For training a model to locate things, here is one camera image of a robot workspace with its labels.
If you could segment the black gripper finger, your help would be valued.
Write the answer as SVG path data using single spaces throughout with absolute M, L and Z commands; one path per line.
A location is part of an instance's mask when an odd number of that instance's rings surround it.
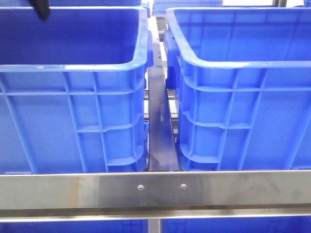
M 51 14 L 48 0 L 29 0 L 31 6 L 42 20 L 47 20 Z

